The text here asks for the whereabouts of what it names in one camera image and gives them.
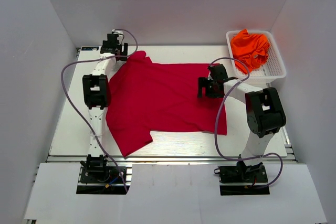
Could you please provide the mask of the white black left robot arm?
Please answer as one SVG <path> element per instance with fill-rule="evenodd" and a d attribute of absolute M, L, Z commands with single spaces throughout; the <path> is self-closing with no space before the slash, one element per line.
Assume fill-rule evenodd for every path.
<path fill-rule="evenodd" d="M 104 122 L 107 108 L 111 102 L 108 75 L 117 61 L 127 61 L 128 44 L 123 42 L 124 34 L 113 30 L 107 34 L 100 48 L 100 58 L 90 74 L 82 77 L 84 102 L 88 108 L 90 133 L 88 154 L 93 157 L 105 156 L 100 145 L 105 146 L 102 136 L 105 133 Z"/>

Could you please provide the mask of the red t-shirt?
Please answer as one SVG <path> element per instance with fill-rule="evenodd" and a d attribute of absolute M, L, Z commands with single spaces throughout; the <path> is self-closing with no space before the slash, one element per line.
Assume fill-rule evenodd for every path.
<path fill-rule="evenodd" d="M 152 131 L 214 132 L 221 99 L 198 98 L 206 63 L 153 63 L 138 51 L 111 77 L 106 123 L 122 156 L 153 141 Z"/>

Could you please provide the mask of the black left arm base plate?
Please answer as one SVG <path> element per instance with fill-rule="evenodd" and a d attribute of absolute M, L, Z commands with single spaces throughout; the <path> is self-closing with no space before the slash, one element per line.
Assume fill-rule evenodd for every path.
<path fill-rule="evenodd" d="M 105 172 L 89 172 L 83 166 L 80 169 L 76 189 L 77 195 L 126 195 L 130 188 L 131 179 L 127 177 L 127 168 L 122 166 L 121 173 L 116 167 L 107 166 Z"/>

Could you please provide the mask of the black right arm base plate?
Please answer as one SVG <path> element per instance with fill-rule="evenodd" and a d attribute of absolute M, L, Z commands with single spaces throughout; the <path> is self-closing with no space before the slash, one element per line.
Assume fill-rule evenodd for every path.
<path fill-rule="evenodd" d="M 219 166 L 214 169 L 219 177 L 221 196 L 269 195 L 268 177 L 264 165 L 260 169 L 244 173 L 238 166 Z"/>

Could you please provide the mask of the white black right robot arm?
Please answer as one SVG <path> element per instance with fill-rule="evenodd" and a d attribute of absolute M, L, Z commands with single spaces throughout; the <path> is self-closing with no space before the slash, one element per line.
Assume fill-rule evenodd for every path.
<path fill-rule="evenodd" d="M 222 64 L 209 66 L 208 70 L 207 77 L 198 78 L 199 98 L 222 98 L 220 109 L 224 107 L 228 97 L 235 98 L 246 106 L 250 132 L 246 146 L 236 161 L 243 163 L 237 168 L 238 177 L 245 182 L 250 181 L 256 175 L 254 166 L 262 163 L 270 140 L 286 125 L 278 91 L 274 87 L 262 89 L 236 77 L 228 77 Z"/>

